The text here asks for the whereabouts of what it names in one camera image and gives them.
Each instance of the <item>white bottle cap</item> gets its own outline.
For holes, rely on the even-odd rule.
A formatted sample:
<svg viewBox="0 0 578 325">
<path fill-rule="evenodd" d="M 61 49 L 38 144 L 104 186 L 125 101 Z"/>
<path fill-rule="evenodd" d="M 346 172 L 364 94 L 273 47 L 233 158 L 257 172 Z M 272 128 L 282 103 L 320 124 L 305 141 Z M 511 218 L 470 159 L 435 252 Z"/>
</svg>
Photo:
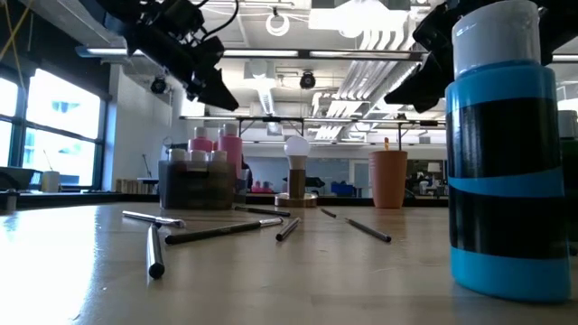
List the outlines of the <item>white bottle cap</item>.
<svg viewBox="0 0 578 325">
<path fill-rule="evenodd" d="M 169 162 L 184 162 L 187 160 L 187 152 L 184 149 L 170 149 Z"/>
<path fill-rule="evenodd" d="M 210 160 L 212 162 L 227 162 L 227 152 L 222 150 L 215 150 L 210 154 Z"/>
<path fill-rule="evenodd" d="M 537 5 L 500 1 L 465 15 L 452 29 L 453 74 L 512 60 L 541 61 Z"/>
<path fill-rule="evenodd" d="M 207 137 L 207 128 L 204 126 L 197 126 L 195 127 L 195 139 L 196 138 L 206 138 Z"/>
<path fill-rule="evenodd" d="M 578 113 L 576 111 L 558 111 L 558 134 L 562 138 L 578 137 Z"/>
<path fill-rule="evenodd" d="M 206 162 L 207 161 L 207 153 L 202 150 L 191 150 L 189 151 L 189 155 L 191 156 L 192 162 Z"/>
<path fill-rule="evenodd" d="M 226 123 L 223 125 L 224 135 L 237 136 L 237 125 Z"/>
</svg>

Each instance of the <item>pen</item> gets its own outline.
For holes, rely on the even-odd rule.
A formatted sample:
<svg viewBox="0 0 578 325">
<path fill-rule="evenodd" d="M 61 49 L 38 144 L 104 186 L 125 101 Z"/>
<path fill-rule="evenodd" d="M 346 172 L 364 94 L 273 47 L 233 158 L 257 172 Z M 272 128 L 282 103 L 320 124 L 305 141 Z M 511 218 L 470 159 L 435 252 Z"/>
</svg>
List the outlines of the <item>pen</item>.
<svg viewBox="0 0 578 325">
<path fill-rule="evenodd" d="M 229 234 L 235 234 L 243 231 L 259 229 L 262 227 L 270 227 L 276 226 L 283 223 L 281 218 L 272 218 L 272 219 L 265 219 L 259 220 L 255 222 L 247 222 L 244 224 L 239 224 L 235 226 L 229 227 L 218 227 L 213 229 L 195 231 L 188 234 L 181 234 L 181 235 L 169 235 L 164 239 L 164 242 L 167 245 L 176 245 L 176 244 L 183 244 L 188 243 L 195 240 L 201 240 L 206 238 L 218 237 L 218 236 L 225 236 Z"/>
<path fill-rule="evenodd" d="M 277 239 L 277 241 L 284 241 L 297 228 L 299 222 L 301 222 L 300 218 L 296 218 L 295 220 L 291 221 L 291 223 L 279 231 L 277 236 L 275 236 L 275 239 Z"/>
<path fill-rule="evenodd" d="M 284 212 L 284 211 L 275 211 L 275 210 L 266 210 L 266 209 L 257 209 L 257 208 L 247 208 L 247 207 L 235 207 L 237 211 L 245 211 L 245 212 L 252 212 L 252 213 L 260 213 L 260 214 L 268 214 L 271 216 L 279 216 L 279 217 L 291 217 L 291 213 Z"/>
<path fill-rule="evenodd" d="M 365 232 L 366 234 L 370 234 L 371 236 L 373 236 L 377 239 L 381 239 L 381 240 L 385 241 L 386 243 L 389 243 L 391 241 L 390 235 L 386 235 L 382 232 L 379 232 L 379 231 L 372 229 L 368 226 L 362 225 L 359 222 L 357 222 L 355 220 L 351 220 L 349 218 L 345 218 L 345 221 L 347 223 L 349 223 L 350 225 L 352 225 L 353 227 Z"/>
<path fill-rule="evenodd" d="M 163 218 L 155 217 L 151 215 L 145 215 L 144 213 L 138 213 L 133 211 L 123 211 L 123 215 L 129 218 L 135 218 L 139 220 L 149 221 L 161 224 L 163 226 L 175 227 L 175 228 L 185 228 L 186 224 L 183 220 L 173 219 L 173 218 Z"/>
<path fill-rule="evenodd" d="M 336 217 L 337 217 L 337 215 L 336 215 L 335 213 L 329 212 L 328 210 L 323 209 L 323 208 L 322 208 L 322 212 L 325 213 L 326 215 L 332 217 L 332 218 L 336 218 Z"/>
<path fill-rule="evenodd" d="M 152 224 L 148 228 L 146 240 L 146 268 L 153 279 L 160 279 L 164 274 L 163 251 L 159 240 L 158 228 L 160 224 Z"/>
</svg>

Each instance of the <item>table surface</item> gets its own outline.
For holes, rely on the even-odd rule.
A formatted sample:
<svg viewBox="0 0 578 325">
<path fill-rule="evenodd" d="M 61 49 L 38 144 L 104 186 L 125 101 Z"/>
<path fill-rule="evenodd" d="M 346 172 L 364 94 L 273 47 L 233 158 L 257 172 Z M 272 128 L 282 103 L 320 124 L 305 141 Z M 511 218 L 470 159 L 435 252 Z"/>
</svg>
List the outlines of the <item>table surface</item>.
<svg viewBox="0 0 578 325">
<path fill-rule="evenodd" d="M 158 204 L 37 209 L 0 217 L 0 324 L 576 324 L 572 302 L 533 305 L 478 295 L 450 275 L 448 210 L 293 209 L 303 223 L 165 247 L 166 272 L 146 274 L 147 223 L 122 210 Z M 259 218 L 175 211 L 189 229 Z M 379 228 L 390 245 L 343 222 Z M 164 228 L 162 236 L 169 231 Z"/>
</svg>

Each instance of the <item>blue tape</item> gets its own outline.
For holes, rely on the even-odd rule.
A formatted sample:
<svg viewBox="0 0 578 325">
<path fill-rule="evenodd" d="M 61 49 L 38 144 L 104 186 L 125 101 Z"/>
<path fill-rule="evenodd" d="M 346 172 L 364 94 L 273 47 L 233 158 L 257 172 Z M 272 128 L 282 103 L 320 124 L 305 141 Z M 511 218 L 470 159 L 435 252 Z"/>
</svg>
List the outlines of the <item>blue tape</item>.
<svg viewBox="0 0 578 325">
<path fill-rule="evenodd" d="M 538 64 L 481 68 L 450 84 L 445 96 L 447 113 L 462 107 L 512 98 L 556 101 L 555 74 Z"/>
<path fill-rule="evenodd" d="M 455 178 L 450 186 L 468 193 L 504 198 L 557 198 L 564 196 L 562 167 L 521 175 Z"/>
<path fill-rule="evenodd" d="M 462 286 L 505 299 L 564 302 L 570 298 L 570 261 L 485 255 L 452 247 L 452 275 Z"/>
</svg>

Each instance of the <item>black tape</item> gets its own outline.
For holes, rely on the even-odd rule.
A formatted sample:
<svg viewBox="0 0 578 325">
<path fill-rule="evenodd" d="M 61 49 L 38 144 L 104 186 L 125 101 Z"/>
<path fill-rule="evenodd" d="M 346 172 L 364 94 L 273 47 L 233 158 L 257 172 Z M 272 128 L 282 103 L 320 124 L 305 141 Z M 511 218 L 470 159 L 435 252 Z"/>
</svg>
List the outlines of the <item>black tape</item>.
<svg viewBox="0 0 578 325">
<path fill-rule="evenodd" d="M 568 255 L 563 198 L 501 198 L 450 188 L 452 246 L 488 255 Z"/>
<path fill-rule="evenodd" d="M 559 167 L 555 108 L 551 99 L 516 98 L 449 113 L 448 175 L 495 177 Z"/>
</svg>

